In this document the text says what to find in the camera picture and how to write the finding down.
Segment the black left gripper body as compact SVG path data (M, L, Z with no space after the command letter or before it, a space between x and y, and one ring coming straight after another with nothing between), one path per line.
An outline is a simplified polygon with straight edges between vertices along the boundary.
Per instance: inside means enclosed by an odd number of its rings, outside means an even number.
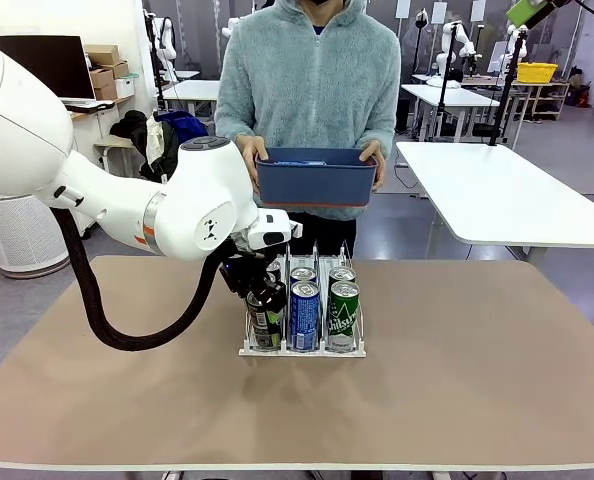
M237 295L270 295L272 281L267 267L272 262L272 248L254 250L243 233L233 233L220 246L220 273L229 290Z

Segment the person's left hand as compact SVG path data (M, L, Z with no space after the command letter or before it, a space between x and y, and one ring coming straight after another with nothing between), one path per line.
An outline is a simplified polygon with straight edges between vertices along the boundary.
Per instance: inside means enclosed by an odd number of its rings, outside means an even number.
M363 163L375 165L373 190L378 190L383 185L386 177L386 159L383 155L380 142L370 140L363 147L359 159Z

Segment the person's right hand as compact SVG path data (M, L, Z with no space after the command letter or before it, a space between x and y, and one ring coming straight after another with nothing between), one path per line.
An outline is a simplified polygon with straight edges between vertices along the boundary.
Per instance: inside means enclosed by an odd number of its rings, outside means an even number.
M253 189L258 192L257 161L267 161L269 159L264 139L261 136L238 135L236 145L245 162Z

